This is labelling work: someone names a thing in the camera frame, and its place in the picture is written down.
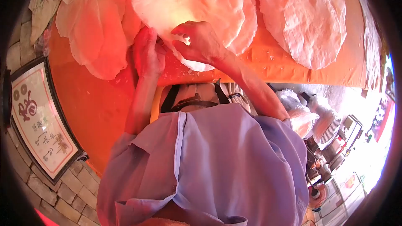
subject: red character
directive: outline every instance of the red character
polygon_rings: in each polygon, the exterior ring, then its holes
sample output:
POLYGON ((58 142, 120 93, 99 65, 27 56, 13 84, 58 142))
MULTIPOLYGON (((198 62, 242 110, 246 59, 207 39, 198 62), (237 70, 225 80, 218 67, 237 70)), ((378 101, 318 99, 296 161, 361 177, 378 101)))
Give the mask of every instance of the red character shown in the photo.
POLYGON ((36 105, 36 102, 34 100, 30 99, 31 91, 28 91, 28 99, 24 99, 24 104, 25 107, 22 103, 18 103, 18 114, 24 117, 24 121, 30 120, 27 116, 29 113, 31 116, 34 116, 36 114, 36 111, 38 109, 38 106, 36 105))

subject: stone wall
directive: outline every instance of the stone wall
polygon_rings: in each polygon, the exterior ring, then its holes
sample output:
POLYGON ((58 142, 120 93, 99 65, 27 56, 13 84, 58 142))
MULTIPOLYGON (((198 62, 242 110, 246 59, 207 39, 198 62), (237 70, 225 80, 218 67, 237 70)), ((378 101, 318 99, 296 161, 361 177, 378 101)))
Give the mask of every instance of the stone wall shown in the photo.
MULTIPOLYGON (((18 19, 7 52, 7 68, 11 73, 33 60, 36 54, 30 45, 31 11, 18 19)), ((7 129, 7 150, 20 186, 32 206, 60 226, 96 226, 100 178, 82 161, 75 161, 53 185, 40 172, 22 147, 15 131, 7 129)))

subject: forearm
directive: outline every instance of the forearm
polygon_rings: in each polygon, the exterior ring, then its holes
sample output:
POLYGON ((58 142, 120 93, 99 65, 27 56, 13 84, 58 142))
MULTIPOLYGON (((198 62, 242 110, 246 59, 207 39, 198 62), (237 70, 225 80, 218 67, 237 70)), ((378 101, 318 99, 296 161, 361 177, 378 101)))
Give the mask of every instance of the forearm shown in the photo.
POLYGON ((215 67, 239 84, 259 115, 279 120, 289 118, 284 106, 272 89, 233 53, 226 54, 225 58, 215 67))
POLYGON ((140 77, 134 91, 133 101, 127 114, 124 131, 138 135, 151 119, 152 100, 155 95, 157 77, 140 77))

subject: framed picture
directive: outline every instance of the framed picture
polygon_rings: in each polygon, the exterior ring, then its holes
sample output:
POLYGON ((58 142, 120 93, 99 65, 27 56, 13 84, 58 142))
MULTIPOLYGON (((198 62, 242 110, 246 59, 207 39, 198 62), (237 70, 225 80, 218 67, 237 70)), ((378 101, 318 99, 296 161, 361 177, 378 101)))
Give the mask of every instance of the framed picture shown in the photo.
POLYGON ((83 150, 60 107, 48 58, 24 65, 11 81, 11 126, 33 163, 56 184, 83 150))

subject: orange table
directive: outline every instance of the orange table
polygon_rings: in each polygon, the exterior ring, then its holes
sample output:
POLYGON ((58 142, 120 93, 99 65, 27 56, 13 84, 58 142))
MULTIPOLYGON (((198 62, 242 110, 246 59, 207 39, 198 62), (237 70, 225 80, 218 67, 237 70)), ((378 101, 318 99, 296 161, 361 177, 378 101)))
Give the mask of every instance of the orange table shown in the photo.
MULTIPOLYGON (((363 54, 363 16, 359 0, 345 0, 347 36, 337 61, 320 70, 309 70, 294 62, 265 29, 257 10, 259 28, 254 41, 240 56, 266 82, 316 83, 365 88, 366 67, 363 54)), ((113 81, 93 77, 73 59, 68 38, 61 38, 55 23, 49 42, 49 63, 53 82, 67 122, 78 142, 90 156, 98 173, 106 167, 110 148, 123 132, 134 91, 131 67, 113 81)), ((159 85, 211 82, 231 79, 218 70, 190 72, 169 55, 159 85)))

